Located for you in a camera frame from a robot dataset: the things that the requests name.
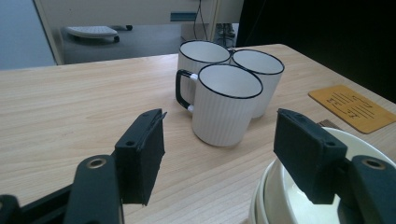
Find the table surface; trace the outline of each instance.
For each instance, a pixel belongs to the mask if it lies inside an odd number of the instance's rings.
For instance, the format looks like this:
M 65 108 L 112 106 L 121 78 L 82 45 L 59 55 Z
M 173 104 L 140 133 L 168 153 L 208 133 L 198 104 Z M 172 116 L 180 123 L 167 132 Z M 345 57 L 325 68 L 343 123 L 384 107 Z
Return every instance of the table surface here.
M 329 119 L 396 160 L 396 123 L 358 133 L 308 96 L 343 84 L 396 113 L 396 105 L 283 45 L 251 49 L 286 66 L 265 115 L 234 147 L 212 147 L 175 99 L 177 55 L 0 72 L 0 194 L 21 205 L 72 183 L 78 164 L 110 154 L 141 113 L 162 108 L 165 155 L 148 206 L 124 205 L 126 223 L 246 223 L 255 187 L 276 158 L 276 111 Z

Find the orange coaster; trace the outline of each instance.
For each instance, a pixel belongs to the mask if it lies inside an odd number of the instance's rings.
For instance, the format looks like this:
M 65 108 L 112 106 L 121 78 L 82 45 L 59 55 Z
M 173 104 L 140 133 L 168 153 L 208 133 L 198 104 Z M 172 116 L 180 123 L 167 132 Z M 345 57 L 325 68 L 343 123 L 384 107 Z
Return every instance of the orange coaster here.
M 372 133 L 396 121 L 396 115 L 343 85 L 308 94 L 361 133 Z

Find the cable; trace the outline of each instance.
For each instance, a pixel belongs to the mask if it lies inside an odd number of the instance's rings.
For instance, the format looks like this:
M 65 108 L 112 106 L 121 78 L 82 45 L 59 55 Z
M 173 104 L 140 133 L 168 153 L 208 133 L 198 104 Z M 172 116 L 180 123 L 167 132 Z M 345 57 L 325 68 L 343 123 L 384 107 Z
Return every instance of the cable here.
M 260 16 L 262 15 L 262 11 L 264 10 L 264 6 L 265 6 L 266 2 L 267 2 L 267 0 L 264 0 L 264 2 L 262 3 L 262 8 L 260 9 L 259 15 L 257 16 L 257 20 L 254 22 L 254 24 L 253 24 L 253 26 L 252 26 L 252 28 L 251 28 L 246 40 L 245 40 L 245 45 L 248 43 L 248 40 L 253 35 L 253 31 L 254 31 L 254 29 L 256 29 L 257 23 L 259 23 L 259 19 L 260 19 Z
M 196 24 L 196 21 L 197 21 L 197 18 L 198 18 L 198 14 L 200 14 L 201 15 L 202 26 L 204 28 L 205 38 L 207 40 L 206 28 L 205 28 L 204 18 L 202 16 L 202 10 L 201 10 L 201 2 L 202 2 L 202 0 L 199 0 L 199 6 L 198 6 L 198 9 L 197 9 L 197 13 L 195 14 L 195 20 L 194 20 L 194 25 L 193 25 L 192 29 L 194 30 L 195 39 L 198 39 L 197 38 L 197 34 L 195 33 L 195 24 Z

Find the mug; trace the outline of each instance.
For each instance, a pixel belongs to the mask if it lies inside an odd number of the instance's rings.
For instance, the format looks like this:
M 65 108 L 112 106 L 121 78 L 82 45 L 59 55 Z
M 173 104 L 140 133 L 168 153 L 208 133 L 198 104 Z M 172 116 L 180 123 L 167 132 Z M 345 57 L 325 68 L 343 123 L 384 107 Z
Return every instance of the mug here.
M 222 45 L 204 40 L 187 41 L 180 45 L 177 70 L 184 69 L 198 74 L 203 67 L 212 63 L 228 63 L 230 58 L 231 52 Z M 193 104 L 192 93 L 195 92 L 195 85 L 185 77 L 181 81 L 181 95 Z
M 253 49 L 236 50 L 230 64 L 247 69 L 262 81 L 263 91 L 253 113 L 254 119 L 261 117 L 274 95 L 277 83 L 285 70 L 285 65 L 273 55 Z
M 196 84 L 194 105 L 180 94 L 181 78 Z M 204 142 L 229 147 L 240 142 L 262 93 L 262 83 L 249 71 L 230 64 L 210 64 L 199 75 L 178 70 L 177 101 L 192 113 L 192 129 Z

